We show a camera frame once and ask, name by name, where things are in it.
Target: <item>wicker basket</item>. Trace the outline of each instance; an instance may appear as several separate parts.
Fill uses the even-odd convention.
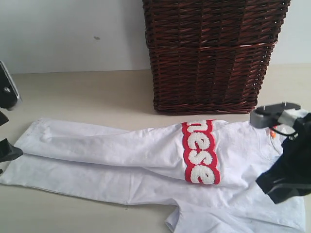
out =
[[[249,113],[290,0],[143,0],[154,107]]]

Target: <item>woven texture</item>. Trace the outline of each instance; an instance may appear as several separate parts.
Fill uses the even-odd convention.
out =
[[[249,113],[290,0],[143,0],[154,107]]]

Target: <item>beige table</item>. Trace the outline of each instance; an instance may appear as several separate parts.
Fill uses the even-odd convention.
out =
[[[311,110],[311,65],[270,66],[259,103],[293,101]],[[40,117],[127,130],[160,127],[202,118],[244,121],[249,115],[161,116],[153,111],[150,71],[15,75],[23,104],[5,112],[1,138],[15,142]],[[305,198],[311,219],[311,195]],[[43,191],[0,186],[1,233],[168,233],[172,206],[125,207]],[[311,225],[307,221],[307,232]]]

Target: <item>white t-shirt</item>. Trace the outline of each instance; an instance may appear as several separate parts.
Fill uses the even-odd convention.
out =
[[[175,233],[298,233],[302,197],[275,205],[255,183],[282,138],[248,122],[202,120],[127,132],[40,119],[17,141],[25,155],[0,183],[126,205],[178,207]]]

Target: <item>white wall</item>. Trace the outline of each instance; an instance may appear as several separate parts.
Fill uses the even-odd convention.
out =
[[[310,9],[292,1],[272,63],[311,63]],[[0,60],[12,73],[148,69],[142,1],[0,0]]]

